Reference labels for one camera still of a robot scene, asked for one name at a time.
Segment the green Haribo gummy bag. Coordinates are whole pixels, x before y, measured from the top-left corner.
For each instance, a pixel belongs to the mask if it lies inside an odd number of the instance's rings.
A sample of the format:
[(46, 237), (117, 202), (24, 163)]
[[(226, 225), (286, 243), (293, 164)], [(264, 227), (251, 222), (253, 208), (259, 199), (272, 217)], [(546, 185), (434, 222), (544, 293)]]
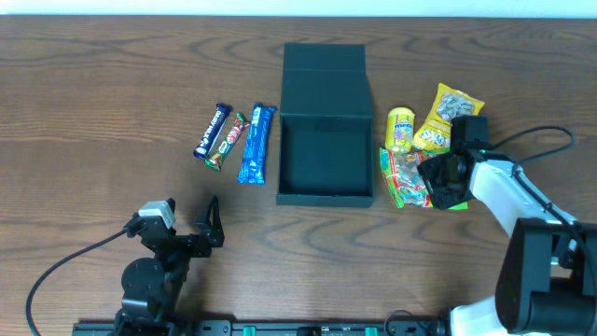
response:
[(382, 176), (398, 209), (407, 204), (422, 208), (433, 207), (417, 167), (423, 161), (443, 153), (445, 150), (422, 150), (400, 154), (379, 148)]

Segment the yellow snack bag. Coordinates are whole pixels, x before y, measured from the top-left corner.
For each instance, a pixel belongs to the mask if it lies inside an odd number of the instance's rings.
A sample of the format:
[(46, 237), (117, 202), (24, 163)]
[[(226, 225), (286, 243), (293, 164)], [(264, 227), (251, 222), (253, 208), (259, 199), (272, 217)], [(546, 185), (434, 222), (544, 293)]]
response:
[(413, 146), (429, 151), (449, 149), (452, 120), (462, 116), (477, 116), (484, 106), (484, 101), (439, 83), (431, 110), (413, 135)]

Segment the yellow mentos gum can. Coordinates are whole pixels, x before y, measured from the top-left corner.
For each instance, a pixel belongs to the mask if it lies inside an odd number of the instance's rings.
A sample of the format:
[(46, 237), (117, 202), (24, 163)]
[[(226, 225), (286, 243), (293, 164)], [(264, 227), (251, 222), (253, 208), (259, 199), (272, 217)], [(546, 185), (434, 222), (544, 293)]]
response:
[(411, 151), (414, 112), (407, 107), (395, 107), (387, 115), (385, 148), (395, 153)]

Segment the blue Oreo cookie pack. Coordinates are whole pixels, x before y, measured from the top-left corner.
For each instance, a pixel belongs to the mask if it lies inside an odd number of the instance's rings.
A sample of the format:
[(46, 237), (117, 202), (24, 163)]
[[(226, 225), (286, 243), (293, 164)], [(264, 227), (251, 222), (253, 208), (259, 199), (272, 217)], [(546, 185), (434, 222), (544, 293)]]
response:
[(245, 141), (242, 164), (237, 175), (238, 183), (257, 185), (265, 183), (264, 168), (267, 144), (271, 123), (276, 111), (275, 106), (254, 105), (249, 132)]

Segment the dark blue chocolate bar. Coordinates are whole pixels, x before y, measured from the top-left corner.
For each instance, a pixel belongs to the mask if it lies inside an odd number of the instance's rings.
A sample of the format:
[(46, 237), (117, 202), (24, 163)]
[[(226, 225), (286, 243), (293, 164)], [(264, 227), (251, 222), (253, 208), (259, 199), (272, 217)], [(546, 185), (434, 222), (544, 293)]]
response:
[(231, 105), (218, 103), (215, 105), (215, 114), (209, 121), (199, 144), (195, 147), (193, 155), (197, 159), (206, 159), (215, 145), (217, 137), (220, 135), (227, 119), (232, 111)]

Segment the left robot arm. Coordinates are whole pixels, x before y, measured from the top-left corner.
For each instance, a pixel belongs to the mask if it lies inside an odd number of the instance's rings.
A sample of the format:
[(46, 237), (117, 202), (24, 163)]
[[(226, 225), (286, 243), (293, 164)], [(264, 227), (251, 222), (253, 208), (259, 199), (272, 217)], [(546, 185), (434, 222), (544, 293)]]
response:
[(174, 228), (175, 200), (146, 203), (124, 226), (129, 238), (154, 253), (130, 263), (121, 276), (124, 294), (116, 316), (115, 335), (192, 335), (193, 322), (175, 309), (187, 281), (190, 262), (209, 258), (224, 244), (219, 204), (212, 197), (195, 220), (198, 234), (178, 235)]

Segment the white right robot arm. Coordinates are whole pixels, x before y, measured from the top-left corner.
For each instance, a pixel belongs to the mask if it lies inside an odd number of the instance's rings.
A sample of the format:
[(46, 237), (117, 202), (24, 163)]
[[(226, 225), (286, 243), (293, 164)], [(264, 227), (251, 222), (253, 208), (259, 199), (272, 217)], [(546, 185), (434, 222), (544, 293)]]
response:
[(451, 334), (595, 334), (595, 225), (560, 209), (504, 153), (460, 149), (418, 171), (435, 208), (476, 199), (509, 237), (494, 295), (452, 309)]

